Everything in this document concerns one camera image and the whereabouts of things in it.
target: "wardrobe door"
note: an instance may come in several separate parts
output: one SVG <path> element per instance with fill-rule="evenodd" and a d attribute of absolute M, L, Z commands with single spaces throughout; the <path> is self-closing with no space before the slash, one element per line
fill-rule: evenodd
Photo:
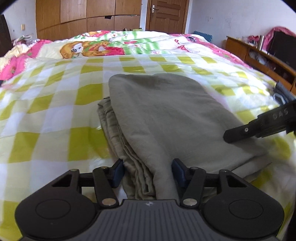
<path fill-rule="evenodd" d="M 36 28 L 42 30 L 60 24 L 60 0 L 36 0 Z"/>
<path fill-rule="evenodd" d="M 115 0 L 87 0 L 88 18 L 115 14 Z"/>
<path fill-rule="evenodd" d="M 114 20 L 114 30 L 122 31 L 124 28 L 139 28 L 140 27 L 140 15 L 121 15 L 115 16 Z"/>
<path fill-rule="evenodd" d="M 86 18 L 86 0 L 60 0 L 61 23 Z"/>
<path fill-rule="evenodd" d="M 86 18 L 61 24 L 62 39 L 70 39 L 87 32 Z"/>
<path fill-rule="evenodd" d="M 141 0 L 116 0 L 115 15 L 140 15 Z"/>
<path fill-rule="evenodd" d="M 39 39 L 48 39 L 51 41 L 61 40 L 61 26 L 56 25 L 37 32 Z"/>
<path fill-rule="evenodd" d="M 87 19 L 87 31 L 114 30 L 114 16 L 111 19 L 105 17 L 95 17 Z"/>

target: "white wall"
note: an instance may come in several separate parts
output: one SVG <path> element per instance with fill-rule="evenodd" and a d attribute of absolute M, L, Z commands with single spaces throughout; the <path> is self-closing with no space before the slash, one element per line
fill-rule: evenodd
<path fill-rule="evenodd" d="M 35 0 L 18 0 L 4 11 L 4 16 L 10 32 L 11 39 L 22 35 L 33 34 L 37 38 L 35 19 Z"/>
<path fill-rule="evenodd" d="M 296 13 L 281 0 L 193 0 L 188 32 L 222 46 L 226 36 L 265 35 L 275 26 L 296 32 Z"/>
<path fill-rule="evenodd" d="M 190 25 L 191 13 L 192 13 L 192 3 L 193 3 L 193 1 L 196 1 L 196 0 L 189 0 L 187 20 L 186 20 L 186 26 L 185 26 L 185 33 L 186 34 L 191 34 L 189 32 L 189 25 Z"/>
<path fill-rule="evenodd" d="M 148 0 L 142 0 L 140 28 L 142 28 L 144 31 L 146 29 L 147 4 L 148 4 Z"/>

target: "folded gray cloth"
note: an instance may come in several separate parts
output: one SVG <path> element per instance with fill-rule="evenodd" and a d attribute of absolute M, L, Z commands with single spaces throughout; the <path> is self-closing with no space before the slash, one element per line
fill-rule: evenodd
<path fill-rule="evenodd" d="M 242 125 L 195 80 L 174 74 L 124 75 L 109 80 L 99 117 L 115 158 L 128 170 L 129 198 L 178 199 L 171 162 L 210 173 L 229 169 L 244 178 L 271 160 L 255 138 L 235 144 L 227 129 Z"/>

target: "wooden door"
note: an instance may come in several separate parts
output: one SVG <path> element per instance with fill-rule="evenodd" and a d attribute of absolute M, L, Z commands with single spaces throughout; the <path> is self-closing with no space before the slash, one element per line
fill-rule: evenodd
<path fill-rule="evenodd" d="M 149 31 L 181 34 L 189 0 L 152 0 Z"/>

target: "checkered bedsheet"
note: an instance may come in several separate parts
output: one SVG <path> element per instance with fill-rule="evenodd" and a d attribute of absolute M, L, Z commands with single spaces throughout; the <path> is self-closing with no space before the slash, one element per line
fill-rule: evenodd
<path fill-rule="evenodd" d="M 70 60 L 30 59 L 26 70 L 0 89 L 0 239 L 21 236 L 14 220 L 18 203 L 71 168 L 91 172 L 112 165 L 97 114 L 114 74 L 174 73 L 201 83 L 224 107 L 247 123 L 277 107 L 273 81 L 238 64 L 197 54 L 124 55 Z M 294 137 L 261 140 L 279 162 L 253 182 L 293 212 L 296 180 Z"/>

